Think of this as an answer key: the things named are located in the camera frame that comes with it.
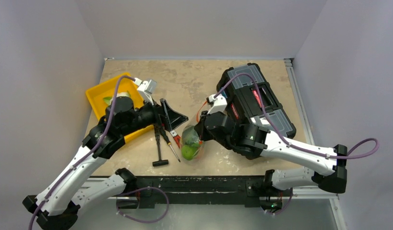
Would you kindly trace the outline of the yellow plastic tray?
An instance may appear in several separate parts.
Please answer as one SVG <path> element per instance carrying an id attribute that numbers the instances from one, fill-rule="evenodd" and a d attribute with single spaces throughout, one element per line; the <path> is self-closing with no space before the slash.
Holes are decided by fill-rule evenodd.
<path id="1" fill-rule="evenodd" d="M 143 106 L 144 99 L 134 80 L 135 77 L 123 73 L 86 90 L 86 97 L 98 119 L 98 136 L 107 130 L 107 137 L 123 138 L 128 143 L 151 129 L 151 125 L 137 129 L 137 110 Z M 126 91 L 131 97 L 116 97 L 117 93 Z M 109 106 L 102 100 L 107 96 L 115 97 Z"/>

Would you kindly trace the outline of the clear zip top bag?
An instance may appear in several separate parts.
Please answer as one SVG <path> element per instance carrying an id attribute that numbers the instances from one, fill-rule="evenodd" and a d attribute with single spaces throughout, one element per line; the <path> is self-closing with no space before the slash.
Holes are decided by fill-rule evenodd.
<path id="1" fill-rule="evenodd" d="M 207 102 L 204 102 L 200 109 L 194 114 L 192 119 L 186 124 L 183 129 L 180 149 L 183 159 L 187 161 L 199 160 L 204 155 L 204 142 L 200 140 L 198 133 L 195 131 L 195 126 L 200 121 L 202 110 L 206 108 Z"/>

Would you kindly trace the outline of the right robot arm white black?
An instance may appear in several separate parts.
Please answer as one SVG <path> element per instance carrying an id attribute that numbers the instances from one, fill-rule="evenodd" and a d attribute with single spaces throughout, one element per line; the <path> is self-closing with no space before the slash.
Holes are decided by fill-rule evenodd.
<path id="1" fill-rule="evenodd" d="M 249 160 L 270 157 L 302 166 L 294 170 L 266 171 L 269 178 L 263 180 L 262 189 L 268 195 L 314 184 L 334 194 L 346 191 L 348 149 L 344 145 L 327 148 L 295 141 L 259 125 L 237 123 L 222 112 L 204 111 L 194 130 L 201 141 L 214 140 Z"/>

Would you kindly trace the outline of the green pepper toy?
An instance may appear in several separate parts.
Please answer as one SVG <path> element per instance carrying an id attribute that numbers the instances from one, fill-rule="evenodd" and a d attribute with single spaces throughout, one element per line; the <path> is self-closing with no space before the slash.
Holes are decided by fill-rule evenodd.
<path id="1" fill-rule="evenodd" d="M 198 133 L 194 130 L 194 126 L 187 126 L 182 133 L 182 142 L 184 145 L 199 147 L 200 140 Z"/>

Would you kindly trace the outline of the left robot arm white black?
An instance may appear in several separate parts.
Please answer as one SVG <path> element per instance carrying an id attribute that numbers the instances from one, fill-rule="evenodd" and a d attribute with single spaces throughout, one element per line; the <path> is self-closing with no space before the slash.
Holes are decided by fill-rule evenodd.
<path id="1" fill-rule="evenodd" d="M 130 196 L 138 191 L 137 178 L 126 168 L 96 186 L 83 190 L 86 180 L 125 145 L 125 137 L 150 125 L 176 129 L 188 117 L 174 111 L 166 100 L 136 108 L 130 97 L 112 100 L 83 139 L 76 155 L 62 173 L 40 194 L 29 195 L 24 207 L 32 213 L 32 222 L 44 230 L 68 230 L 91 205 L 111 196 Z"/>

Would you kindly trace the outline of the bright green cabbage toy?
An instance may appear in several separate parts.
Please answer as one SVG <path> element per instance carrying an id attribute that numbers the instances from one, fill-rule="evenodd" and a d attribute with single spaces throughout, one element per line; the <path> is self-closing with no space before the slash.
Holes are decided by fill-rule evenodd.
<path id="1" fill-rule="evenodd" d="M 199 153 L 198 147 L 184 145 L 181 148 L 181 154 L 182 154 L 183 158 L 188 161 L 194 159 L 198 155 L 198 153 Z"/>

